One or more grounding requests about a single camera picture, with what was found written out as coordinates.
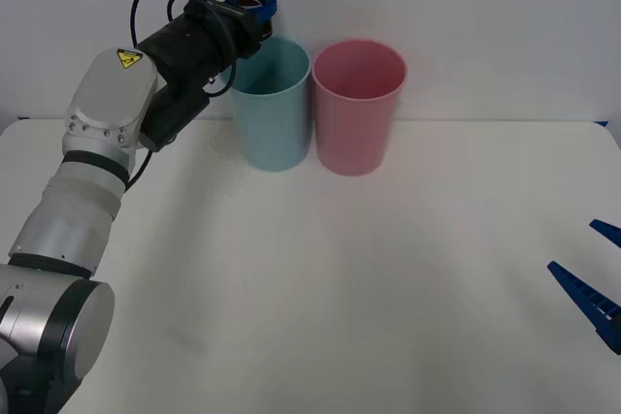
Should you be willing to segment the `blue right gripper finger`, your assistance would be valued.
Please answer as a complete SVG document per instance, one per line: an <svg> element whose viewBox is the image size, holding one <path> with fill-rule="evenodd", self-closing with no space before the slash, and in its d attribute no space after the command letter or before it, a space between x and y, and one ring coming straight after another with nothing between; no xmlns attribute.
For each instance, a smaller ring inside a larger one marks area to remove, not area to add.
<svg viewBox="0 0 621 414"><path fill-rule="evenodd" d="M566 294L616 355L620 354L620 305L552 261L547 266Z"/></svg>
<svg viewBox="0 0 621 414"><path fill-rule="evenodd" d="M621 229L619 227L598 219L591 221L589 226L615 245L621 245Z"/></svg>

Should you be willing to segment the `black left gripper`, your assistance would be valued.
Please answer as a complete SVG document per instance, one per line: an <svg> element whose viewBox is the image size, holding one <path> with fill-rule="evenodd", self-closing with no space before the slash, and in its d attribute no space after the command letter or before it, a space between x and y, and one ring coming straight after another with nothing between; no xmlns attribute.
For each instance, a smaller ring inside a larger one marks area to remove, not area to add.
<svg viewBox="0 0 621 414"><path fill-rule="evenodd" d="M229 60L249 58L273 35L277 0L189 0L186 17Z"/></svg>

